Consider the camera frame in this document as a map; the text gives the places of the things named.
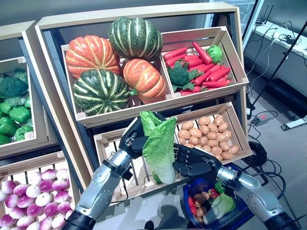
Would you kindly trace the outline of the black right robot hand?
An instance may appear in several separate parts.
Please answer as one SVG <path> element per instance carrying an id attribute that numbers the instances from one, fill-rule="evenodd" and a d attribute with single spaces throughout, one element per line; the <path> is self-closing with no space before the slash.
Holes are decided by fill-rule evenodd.
<path id="1" fill-rule="evenodd" d="M 222 163 L 213 155 L 190 148 L 181 144 L 174 144 L 175 161 L 173 167 L 177 173 L 186 178 L 206 178 L 215 180 Z"/>

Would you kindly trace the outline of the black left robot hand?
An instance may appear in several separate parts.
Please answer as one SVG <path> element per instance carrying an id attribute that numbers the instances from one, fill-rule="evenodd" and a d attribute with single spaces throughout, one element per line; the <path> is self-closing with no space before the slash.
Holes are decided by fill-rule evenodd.
<path id="1" fill-rule="evenodd" d="M 142 156 L 142 150 L 148 138 L 144 134 L 141 118 L 135 117 L 123 132 L 119 148 L 133 159 L 137 159 Z"/>

